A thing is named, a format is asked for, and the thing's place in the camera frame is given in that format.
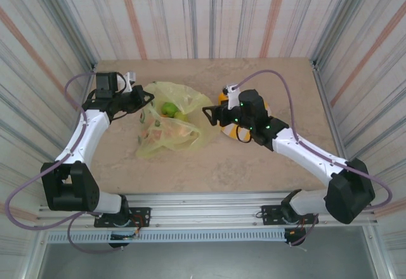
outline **striped wall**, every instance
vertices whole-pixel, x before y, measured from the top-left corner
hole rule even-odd
[[[74,74],[89,69],[76,56],[45,0],[0,0],[0,277],[14,278],[30,240],[4,215],[4,201],[18,185],[53,161],[72,134],[77,112],[63,99]],[[86,80],[70,95],[81,100]],[[34,183],[12,201],[20,221],[36,220],[44,193]]]
[[[396,274],[406,278],[406,0],[360,0],[330,52],[322,82],[349,157],[391,187],[376,211]],[[376,187],[377,200],[386,192]]]
[[[58,0],[97,60],[309,57],[342,0]]]

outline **plastic bag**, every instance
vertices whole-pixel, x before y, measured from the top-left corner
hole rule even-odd
[[[144,90],[155,95],[140,116],[141,134],[138,157],[149,158],[162,150],[196,150],[210,142],[220,132],[210,125],[202,107],[212,106],[210,99],[188,86],[172,82],[153,82]],[[161,108],[170,102],[187,115],[188,122],[163,117]]]

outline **wire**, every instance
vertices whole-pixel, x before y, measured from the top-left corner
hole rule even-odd
[[[236,128],[236,130],[235,130],[235,134],[237,135],[237,139],[238,139],[241,143],[248,144],[248,143],[252,140],[251,134],[249,135],[249,140],[243,141],[243,140],[240,139],[239,131],[240,131],[240,126],[237,125],[237,128]]]
[[[113,120],[117,120],[117,119],[122,119],[124,116],[126,116],[128,113],[125,113],[125,114],[123,114],[123,115],[121,115],[121,116],[118,116],[118,117],[114,117],[113,119],[112,119],[112,121]]]
[[[262,74],[262,73],[272,73],[272,74],[275,74],[276,76],[279,77],[279,79],[283,82],[283,84],[284,84],[284,86],[285,86],[287,98],[289,99],[289,106],[290,106],[290,108],[291,108],[291,120],[292,120],[292,126],[291,126],[291,127],[292,127],[292,132],[293,132],[293,136],[294,136],[295,140],[296,140],[303,148],[307,149],[307,150],[310,151],[312,154],[314,154],[314,155],[320,157],[320,158],[323,159],[323,160],[328,161],[329,163],[331,163],[331,164],[333,164],[333,165],[336,165],[336,166],[338,166],[338,167],[340,167],[340,168],[343,168],[343,169],[345,169],[345,170],[347,170],[347,171],[351,171],[351,172],[354,172],[354,173],[356,173],[356,174],[359,174],[360,176],[363,176],[364,178],[367,178],[367,179],[369,179],[369,180],[371,180],[371,181],[373,181],[373,182],[375,182],[375,183],[381,185],[381,186],[388,192],[388,198],[387,198],[384,202],[379,203],[379,204],[377,204],[377,205],[368,206],[368,207],[365,208],[365,210],[380,208],[380,207],[385,206],[385,205],[388,204],[389,202],[391,202],[392,197],[393,197],[392,191],[391,191],[391,189],[389,188],[389,186],[388,186],[386,183],[384,183],[383,181],[381,181],[379,178],[377,178],[377,177],[375,177],[375,176],[371,176],[371,175],[369,175],[369,174],[367,174],[367,173],[364,173],[364,172],[362,172],[362,171],[356,170],[356,169],[354,169],[354,168],[348,167],[347,165],[344,165],[344,164],[341,164],[341,163],[337,163],[337,162],[333,161],[332,159],[330,159],[330,158],[328,158],[328,157],[322,155],[321,153],[315,151],[314,149],[312,149],[311,147],[309,147],[308,145],[306,145],[305,143],[303,143],[303,142],[299,139],[299,135],[298,135],[298,133],[296,132],[296,126],[295,126],[295,122],[294,122],[294,112],[293,112],[293,102],[292,102],[291,92],[290,92],[289,87],[288,87],[288,85],[287,85],[287,83],[286,83],[286,80],[285,80],[285,79],[283,78],[283,76],[280,75],[278,72],[276,72],[276,71],[274,71],[274,70],[260,70],[260,71],[258,71],[258,72],[255,72],[255,73],[251,74],[250,76],[246,77],[245,79],[243,79],[239,84],[237,84],[235,87],[233,87],[233,89],[237,89],[237,88],[241,87],[241,86],[242,86],[243,84],[245,84],[247,81],[249,81],[249,80],[252,79],[253,77],[255,77],[255,76],[259,75],[259,74]]]
[[[258,212],[255,214],[255,217],[256,217],[257,219],[263,219],[263,218],[264,218],[264,214],[263,214],[262,211],[258,211]]]
[[[48,169],[44,170],[43,172],[40,172],[39,174],[37,174],[36,176],[34,176],[32,179],[30,179],[29,181],[25,182],[23,185],[20,185],[19,187],[17,187],[16,189],[14,189],[14,190],[8,195],[6,201],[4,202],[4,211],[5,211],[5,214],[6,214],[7,218],[8,218],[14,225],[16,225],[16,226],[18,226],[18,227],[20,227],[20,228],[23,228],[23,229],[25,229],[25,230],[36,230],[36,231],[38,231],[38,230],[48,230],[48,229],[50,229],[50,228],[57,227],[58,225],[61,225],[62,223],[67,222],[67,221],[69,221],[69,220],[71,220],[71,219],[75,219],[75,217],[80,216],[80,212],[78,212],[78,213],[73,214],[73,215],[71,215],[71,216],[69,216],[69,217],[66,217],[65,219],[63,219],[63,220],[61,220],[61,221],[59,221],[59,222],[56,222],[56,223],[53,223],[53,224],[50,224],[50,225],[46,225],[46,226],[28,226],[28,225],[25,225],[25,224],[23,224],[23,223],[17,221],[17,220],[13,217],[13,215],[11,214],[11,210],[10,210],[10,202],[11,202],[11,200],[13,199],[13,197],[14,197],[17,193],[19,193],[20,191],[22,191],[25,187],[31,185],[33,182],[37,181],[38,179],[40,179],[40,178],[43,177],[44,175],[50,173],[52,170],[55,170],[59,165],[63,164],[63,163],[70,157],[71,153],[73,153],[73,151],[76,149],[76,147],[77,147],[77,146],[79,145],[79,143],[81,142],[81,140],[82,140],[82,138],[83,138],[83,136],[84,136],[84,133],[85,133],[85,131],[86,131],[86,126],[87,126],[86,123],[87,123],[88,117],[87,117],[87,115],[86,115],[84,109],[82,108],[82,106],[81,106],[79,103],[77,103],[76,101],[74,101],[74,100],[67,94],[67,90],[68,90],[69,84],[70,84],[72,81],[74,81],[75,79],[77,79],[77,78],[79,78],[79,77],[91,76],[91,75],[95,75],[95,74],[96,74],[95,72],[81,73],[81,74],[78,74],[78,75],[74,76],[73,78],[71,78],[71,79],[66,83],[65,89],[64,89],[64,92],[63,92],[63,95],[64,95],[65,99],[66,99],[72,106],[78,108],[78,109],[81,111],[82,116],[83,116],[83,122],[84,122],[84,123],[82,124],[81,133],[80,133],[80,135],[77,137],[77,140],[75,141],[75,143],[73,144],[72,148],[70,149],[70,152],[69,152],[68,154],[66,154],[66,156],[64,156],[62,159],[60,159],[58,162],[56,162],[55,164],[53,164],[53,165],[52,165],[51,167],[49,167]]]
[[[303,218],[302,220],[303,220],[303,221],[302,221],[302,227],[300,228],[300,231],[302,231],[303,228],[305,228],[305,219]]]
[[[300,223],[301,223],[301,220],[299,220],[299,223],[298,223],[298,225],[296,225],[296,227],[294,228],[294,230],[300,226]]]
[[[140,228],[144,227],[144,221],[142,220],[142,217],[139,214],[133,214],[133,217],[138,217],[140,219],[140,224],[141,224]]]
[[[313,224],[311,225],[309,230],[304,234],[304,236],[301,237],[299,240],[296,240],[295,242],[292,242],[292,243],[289,242],[289,245],[290,246],[295,246],[296,244],[299,244],[300,242],[302,242],[311,233],[311,231],[314,229],[314,227],[315,227],[315,225],[317,223],[317,220],[318,220],[318,214],[315,215],[315,219],[313,221]]]
[[[140,227],[138,226],[137,222],[135,221],[135,219],[133,217],[130,217],[130,218],[131,218],[132,222],[134,223],[135,227],[137,228],[135,230],[135,233],[139,234],[140,233]]]
[[[74,214],[74,217],[72,218],[72,220],[70,221],[69,225],[68,225],[68,241],[71,244],[71,246],[73,246],[75,249],[84,252],[85,254],[108,254],[109,252],[117,252],[118,250],[121,250],[120,247],[117,247],[115,249],[103,249],[103,250],[93,250],[93,249],[83,249],[82,247],[76,245],[71,236],[70,236],[70,229],[72,228],[72,224],[74,223],[74,221],[80,217],[81,215],[85,214],[86,212],[78,212],[77,214]]]
[[[91,98],[93,97],[93,95],[94,95],[95,92],[96,92],[96,89],[90,91],[90,93],[88,94],[88,98],[87,98],[87,99],[88,99],[88,100],[91,99]]]

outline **beige tabletop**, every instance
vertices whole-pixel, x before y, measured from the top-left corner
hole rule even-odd
[[[226,84],[262,69],[280,72],[291,90],[298,133],[335,153],[334,143],[309,61],[305,58],[103,61],[98,71],[136,72],[137,84],[185,84],[216,103]],[[263,74],[242,89],[257,89],[272,115],[291,123],[281,81]],[[101,190],[111,193],[289,191],[323,188],[321,182],[288,158],[254,142],[244,144],[220,133],[196,152],[164,152],[136,157],[139,114],[114,121],[102,136],[91,170]]]

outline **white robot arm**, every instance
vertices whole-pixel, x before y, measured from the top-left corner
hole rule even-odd
[[[111,221],[117,225],[129,221],[129,207],[125,196],[100,191],[90,173],[90,165],[100,138],[114,120],[114,115],[120,111],[126,114],[135,113],[153,100],[154,96],[145,92],[142,86],[131,86],[134,82],[134,72],[128,72],[125,76],[117,72],[96,73],[96,89],[89,94],[82,106],[87,120],[84,134],[82,125],[85,121],[81,115],[68,145],[55,162],[69,153],[70,157],[42,177],[51,210],[110,214]],[[79,137],[79,144],[72,150]],[[45,163],[41,171],[53,164]],[[68,178],[71,178],[71,183],[66,183]]]
[[[286,223],[296,223],[307,214],[328,213],[349,224],[372,202],[375,193],[371,181],[336,165],[342,164],[367,174],[362,161],[354,159],[349,162],[306,141],[285,122],[268,116],[264,101],[256,90],[240,92],[234,87],[229,85],[223,90],[228,100],[218,106],[203,108],[210,123],[215,126],[219,122],[222,127],[237,124],[248,129],[257,144],[289,157],[327,187],[290,193],[281,202],[281,217]]]

